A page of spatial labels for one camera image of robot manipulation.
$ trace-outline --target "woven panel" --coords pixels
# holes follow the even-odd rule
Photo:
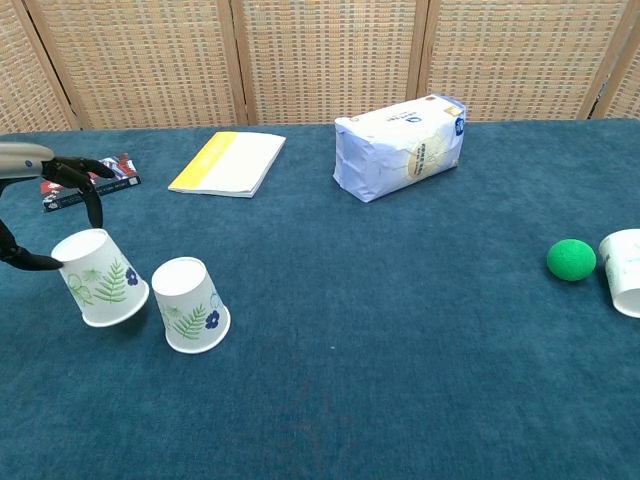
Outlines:
[[[0,133],[69,130],[11,2],[0,3]]]
[[[427,90],[471,120],[576,118],[626,3],[442,0]]]
[[[622,77],[606,116],[640,118],[640,48]]]
[[[403,101],[415,0],[244,0],[258,123],[325,123]]]
[[[88,127],[236,123],[214,1],[38,5]]]

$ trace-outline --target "robotic hand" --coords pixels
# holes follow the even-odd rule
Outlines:
[[[43,177],[63,187],[79,190],[94,228],[102,227],[102,203],[89,173],[113,178],[114,173],[97,160],[56,157],[51,150],[30,143],[0,142],[0,195],[7,185]],[[54,258],[33,255],[16,241],[0,220],[0,260],[22,270],[57,270]]]

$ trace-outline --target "upside-down paper cup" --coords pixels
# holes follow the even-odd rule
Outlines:
[[[640,318],[640,228],[607,236],[598,248],[613,306],[620,313]]]
[[[109,234],[101,228],[75,233],[51,252],[60,274],[92,327],[108,327],[133,316],[147,301],[142,280]]]
[[[151,278],[167,343],[182,353],[202,353],[229,331],[231,315],[207,268],[197,258],[179,257],[160,265]]]

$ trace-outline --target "foam ball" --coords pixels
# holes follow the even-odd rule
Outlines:
[[[567,238],[551,246],[547,266],[556,277],[577,282],[587,278],[596,268],[596,254],[583,241]]]

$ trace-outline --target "blue logo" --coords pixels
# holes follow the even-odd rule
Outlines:
[[[464,132],[464,120],[461,117],[456,118],[456,137]]]

